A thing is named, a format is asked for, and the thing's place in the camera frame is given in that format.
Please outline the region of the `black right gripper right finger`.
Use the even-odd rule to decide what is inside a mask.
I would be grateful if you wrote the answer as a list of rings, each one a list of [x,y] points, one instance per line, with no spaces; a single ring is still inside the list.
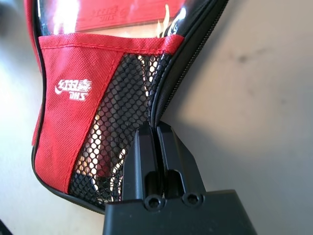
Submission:
[[[164,165],[165,196],[206,193],[194,156],[170,125],[159,125],[157,135]]]

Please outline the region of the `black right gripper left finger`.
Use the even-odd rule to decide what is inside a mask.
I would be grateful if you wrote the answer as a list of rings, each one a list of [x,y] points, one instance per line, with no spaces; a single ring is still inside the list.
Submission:
[[[145,123],[135,133],[123,168],[122,200],[145,200],[159,194],[159,174],[154,136]]]

